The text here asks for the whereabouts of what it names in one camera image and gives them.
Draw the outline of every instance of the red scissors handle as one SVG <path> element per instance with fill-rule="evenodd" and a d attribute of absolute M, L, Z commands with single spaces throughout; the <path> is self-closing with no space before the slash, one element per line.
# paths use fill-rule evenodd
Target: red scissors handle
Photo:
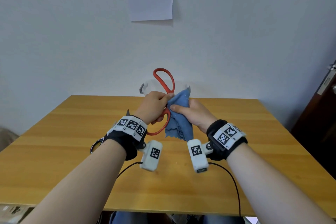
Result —
<path fill-rule="evenodd" d="M 169 75 L 169 77 L 171 78 L 172 82 L 173 82 L 173 89 L 170 90 L 170 88 L 168 88 L 168 86 L 166 85 L 166 83 L 161 79 L 161 77 L 159 77 L 157 75 L 157 71 L 163 71 L 165 73 L 167 73 Z M 162 87 L 165 89 L 165 91 L 168 93 L 174 93 L 174 90 L 175 90 L 175 81 L 174 81 L 174 78 L 173 76 L 171 75 L 171 73 L 167 70 L 167 69 L 164 69 L 164 68 L 157 68 L 154 70 L 153 72 L 153 75 L 154 77 L 159 81 L 159 83 L 162 85 Z M 168 125 L 168 122 L 170 120 L 170 110 L 166 107 L 163 112 L 161 113 L 160 116 L 164 116 L 165 114 L 168 115 L 168 118 L 167 118 L 167 122 L 166 124 L 158 131 L 158 132 L 154 132 L 154 133 L 150 133 L 150 132 L 147 132 L 147 135 L 149 136 L 155 136 L 157 135 L 158 133 L 160 133 L 167 125 Z"/>

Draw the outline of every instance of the wood grain tabletop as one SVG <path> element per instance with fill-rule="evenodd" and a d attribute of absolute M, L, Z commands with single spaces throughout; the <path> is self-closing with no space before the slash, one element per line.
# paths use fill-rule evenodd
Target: wood grain tabletop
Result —
<path fill-rule="evenodd" d="M 336 180 L 258 100 L 199 100 L 215 116 L 243 130 L 257 153 L 336 218 Z M 90 154 L 91 145 L 127 109 L 132 114 L 141 101 L 142 97 L 70 96 L 0 152 L 0 203 L 38 204 Z M 164 122 L 148 130 L 157 131 Z M 194 138 L 207 141 L 197 127 Z M 207 172 L 197 174 L 185 141 L 165 138 L 163 132 L 146 136 L 145 141 L 153 139 L 163 144 L 157 170 L 149 172 L 135 165 L 125 171 L 115 182 L 105 210 L 238 215 L 237 193 L 228 173 L 209 166 Z M 125 162 L 123 168 L 141 156 Z M 219 163 L 229 169 L 226 161 Z M 239 193 L 242 215 L 254 216 L 240 187 Z"/>

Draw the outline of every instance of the person's right arm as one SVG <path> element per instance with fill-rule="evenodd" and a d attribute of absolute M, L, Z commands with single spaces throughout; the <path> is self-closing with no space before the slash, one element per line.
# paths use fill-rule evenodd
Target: person's right arm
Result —
<path fill-rule="evenodd" d="M 199 101 L 191 99 L 190 107 L 170 108 L 206 133 L 217 120 Z M 295 184 L 261 158 L 246 143 L 239 145 L 227 162 L 262 224 L 335 222 Z"/>

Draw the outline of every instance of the door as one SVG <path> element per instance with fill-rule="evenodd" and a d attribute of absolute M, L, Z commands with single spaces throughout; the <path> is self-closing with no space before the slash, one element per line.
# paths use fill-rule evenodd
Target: door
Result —
<path fill-rule="evenodd" d="M 336 61 L 291 133 L 336 179 Z"/>

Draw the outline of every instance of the black wristband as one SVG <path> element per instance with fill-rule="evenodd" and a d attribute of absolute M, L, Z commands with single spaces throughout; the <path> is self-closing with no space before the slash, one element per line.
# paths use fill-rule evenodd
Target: black wristband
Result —
<path fill-rule="evenodd" d="M 138 151 L 135 147 L 135 139 L 122 131 L 112 131 L 105 136 L 104 141 L 112 139 L 118 142 L 126 151 L 126 160 L 131 160 L 138 155 Z"/>
<path fill-rule="evenodd" d="M 222 160 L 227 159 L 228 156 L 233 152 L 239 145 L 242 143 L 247 143 L 246 137 L 241 137 L 238 139 L 229 150 L 223 148 L 220 146 L 220 144 L 216 141 L 216 139 L 213 137 L 215 133 L 224 125 L 227 124 L 226 120 L 217 120 L 213 124 L 209 126 L 207 129 L 207 136 L 209 138 L 209 141 L 212 143 L 213 152 L 211 154 L 208 154 L 207 157 L 212 160 Z"/>

